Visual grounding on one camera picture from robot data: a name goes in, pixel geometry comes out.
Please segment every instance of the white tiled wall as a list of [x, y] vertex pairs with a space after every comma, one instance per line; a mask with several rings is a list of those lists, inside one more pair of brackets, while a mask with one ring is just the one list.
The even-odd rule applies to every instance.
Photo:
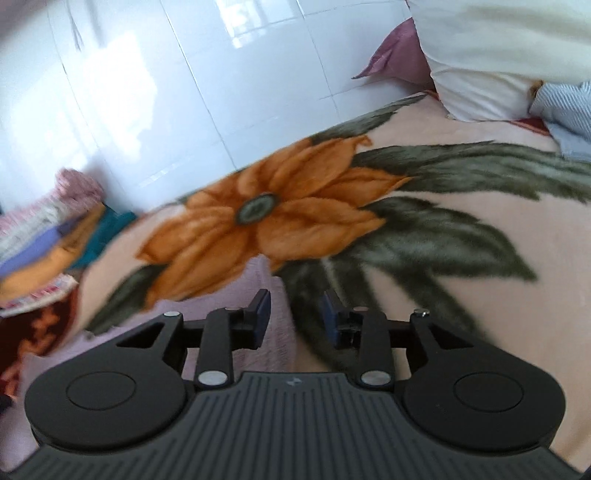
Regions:
[[30, 0], [0, 32], [0, 203], [66, 166], [146, 210], [413, 93], [351, 80], [406, 18], [404, 0]]

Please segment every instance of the green leaf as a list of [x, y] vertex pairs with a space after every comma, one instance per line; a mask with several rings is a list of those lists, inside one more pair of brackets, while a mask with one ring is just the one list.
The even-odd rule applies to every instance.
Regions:
[[330, 283], [347, 307], [368, 307], [381, 310], [361, 266], [347, 255], [337, 255], [324, 260], [329, 270]]
[[99, 335], [120, 325], [144, 307], [148, 289], [167, 265], [146, 265], [127, 277], [90, 321], [86, 330]]
[[409, 197], [390, 197], [365, 209], [386, 224], [343, 252], [357, 262], [389, 272], [536, 278], [499, 229], [472, 215]]
[[320, 299], [331, 285], [322, 262], [288, 262], [275, 275], [281, 277], [285, 284], [295, 328], [311, 350], [335, 370], [353, 369], [357, 362], [356, 354], [348, 350], [335, 350], [326, 339]]
[[323, 132], [319, 132], [316, 135], [312, 135], [310, 138], [312, 143], [316, 145], [332, 138], [349, 138], [366, 134], [367, 132], [390, 120], [390, 117], [392, 117], [393, 114], [395, 114], [403, 106], [412, 105], [425, 98], [425, 95], [426, 94], [423, 93], [420, 95], [403, 98], [366, 115], [362, 115], [349, 120], [348, 122], [335, 125], [328, 130], [324, 130]]
[[583, 203], [591, 199], [590, 163], [523, 145], [480, 142], [385, 147], [356, 154], [352, 166], [415, 177], [401, 188], [409, 192], [495, 191], [531, 200], [549, 193]]
[[432, 276], [424, 271], [388, 269], [396, 283], [415, 301], [418, 307], [429, 309], [436, 320], [444, 320], [460, 327], [465, 332], [484, 339], [478, 323], [456, 299], [450, 295]]

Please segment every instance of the flower center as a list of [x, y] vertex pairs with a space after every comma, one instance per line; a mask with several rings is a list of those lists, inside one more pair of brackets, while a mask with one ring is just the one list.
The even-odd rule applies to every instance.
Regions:
[[260, 222], [269, 215], [279, 203], [279, 199], [272, 193], [263, 193], [252, 200], [247, 201], [236, 213], [238, 225]]

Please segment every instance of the white pillow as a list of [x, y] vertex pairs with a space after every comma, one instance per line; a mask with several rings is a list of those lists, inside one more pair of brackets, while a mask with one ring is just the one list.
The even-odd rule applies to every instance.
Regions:
[[409, 0], [443, 105], [459, 120], [528, 117], [537, 80], [591, 80], [591, 0]]

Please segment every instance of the yellow cloth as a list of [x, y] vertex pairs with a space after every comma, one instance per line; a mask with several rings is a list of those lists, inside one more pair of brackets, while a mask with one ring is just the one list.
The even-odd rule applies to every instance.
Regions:
[[105, 206], [98, 204], [45, 257], [0, 281], [0, 301], [28, 295], [68, 268], [84, 253], [104, 211]]

